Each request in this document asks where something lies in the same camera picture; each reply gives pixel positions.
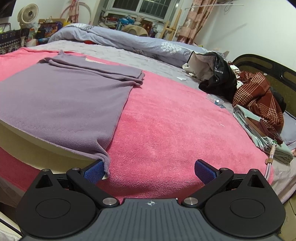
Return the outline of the purple fleece shirt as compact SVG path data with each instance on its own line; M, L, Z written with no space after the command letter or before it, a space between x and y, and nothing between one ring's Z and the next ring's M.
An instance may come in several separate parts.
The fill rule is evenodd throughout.
M55 173L103 161L142 70L58 53L1 82L1 148Z

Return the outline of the patterned woven bag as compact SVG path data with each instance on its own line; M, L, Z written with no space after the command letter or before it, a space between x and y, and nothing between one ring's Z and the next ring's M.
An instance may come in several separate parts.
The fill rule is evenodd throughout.
M18 50L21 47L22 30L12 30L10 23L1 24L0 54Z

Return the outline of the black and beige jacket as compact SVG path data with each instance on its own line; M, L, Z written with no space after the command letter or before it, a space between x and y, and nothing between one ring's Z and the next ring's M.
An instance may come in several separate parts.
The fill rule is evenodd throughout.
M182 68L200 81L199 89L221 96L230 103L237 90L237 79L227 61L216 52L192 52Z

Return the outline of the pink checked curtain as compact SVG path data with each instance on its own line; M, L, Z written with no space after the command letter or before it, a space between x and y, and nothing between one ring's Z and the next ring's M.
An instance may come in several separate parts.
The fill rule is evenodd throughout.
M69 22L77 23L79 18L79 1L72 0L69 8Z
M208 17L213 11L215 4L217 4L217 0L193 1L179 32L177 42L192 45L194 39L204 27Z

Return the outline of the pink checked curtain right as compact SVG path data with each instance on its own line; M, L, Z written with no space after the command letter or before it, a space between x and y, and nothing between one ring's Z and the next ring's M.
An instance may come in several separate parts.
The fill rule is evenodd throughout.
M194 39L204 27L208 17L213 11L215 4L217 4L217 0L193 1L179 32L177 42L192 45Z

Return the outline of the pink checked curtain left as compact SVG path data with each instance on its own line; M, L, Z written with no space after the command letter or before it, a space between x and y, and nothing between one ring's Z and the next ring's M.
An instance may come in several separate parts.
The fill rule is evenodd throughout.
M79 18L79 1L72 0L69 8L69 22L77 23Z

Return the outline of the wooden easel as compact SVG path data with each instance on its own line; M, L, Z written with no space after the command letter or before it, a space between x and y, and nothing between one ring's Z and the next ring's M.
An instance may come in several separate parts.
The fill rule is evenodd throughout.
M180 9L178 11L178 14L176 16L176 19L174 21L174 23L169 26L169 21L167 21L163 27L163 30L159 36L160 39L163 39L166 35L169 35L168 36L168 40L169 41L172 41L175 37L175 34L177 32L177 28L178 28L178 23L179 23L179 20L180 20L180 17L181 17L181 14L182 14L182 10Z

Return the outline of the white paper scrap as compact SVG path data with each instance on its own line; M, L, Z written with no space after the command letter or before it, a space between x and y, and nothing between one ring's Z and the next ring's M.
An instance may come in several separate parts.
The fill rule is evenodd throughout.
M177 77L179 80L182 80L182 81L186 81L187 78L184 78L184 77Z

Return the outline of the dark bed headboard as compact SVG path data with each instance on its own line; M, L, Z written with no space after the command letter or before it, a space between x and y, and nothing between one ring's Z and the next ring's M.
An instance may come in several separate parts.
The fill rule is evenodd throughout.
M273 60L255 54L244 54L233 61L241 71L261 72L271 87L284 98L286 111L295 116L295 71Z

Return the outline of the window with bars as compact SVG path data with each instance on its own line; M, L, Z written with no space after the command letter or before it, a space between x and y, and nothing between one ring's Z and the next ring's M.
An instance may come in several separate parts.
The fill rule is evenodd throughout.
M115 0L107 1L106 10L117 15L167 21L175 14L179 3L172 0Z

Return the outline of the tan cat bed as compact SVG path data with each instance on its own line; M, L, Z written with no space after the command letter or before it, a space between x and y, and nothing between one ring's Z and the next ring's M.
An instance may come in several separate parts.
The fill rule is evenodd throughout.
M140 36L140 37L148 37L149 36L147 31L143 27L137 26L137 25L131 25L131 24L126 25L126 26L122 27L121 31L135 35L135 36Z

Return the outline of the red plaid garment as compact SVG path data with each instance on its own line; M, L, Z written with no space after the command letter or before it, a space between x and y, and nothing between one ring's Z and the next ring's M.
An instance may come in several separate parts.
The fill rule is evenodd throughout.
M242 71L239 76L242 85L234 94L232 106L239 105L260 117L256 127L262 133L282 144L280 133L284 125L283 113L270 90L266 77L260 72L247 71Z

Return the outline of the small plastic packet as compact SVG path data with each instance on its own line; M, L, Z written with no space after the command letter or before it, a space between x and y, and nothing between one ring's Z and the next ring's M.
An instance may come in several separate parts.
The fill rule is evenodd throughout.
M219 106L220 108L226 108L224 106L224 100L221 99L220 97L217 97L213 94L207 94L206 98L211 101L213 104Z

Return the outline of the lavender butterfly bed sheet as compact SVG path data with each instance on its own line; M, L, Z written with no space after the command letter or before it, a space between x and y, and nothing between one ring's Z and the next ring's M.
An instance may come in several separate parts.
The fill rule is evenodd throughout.
M102 45L88 45L80 42L60 40L48 44L31 47L33 50L75 52L97 58L98 61L111 61L121 65L131 66L146 72L143 89L147 89L146 96L152 96L159 102L168 102L167 106L191 103L194 108L205 106L211 102L207 94L198 88L198 81L181 68L114 47Z

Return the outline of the colourful toy box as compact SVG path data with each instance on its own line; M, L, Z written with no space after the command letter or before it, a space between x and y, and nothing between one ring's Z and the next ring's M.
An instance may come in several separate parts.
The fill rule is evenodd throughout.
M36 39L49 38L63 27L61 22L42 23L35 35Z

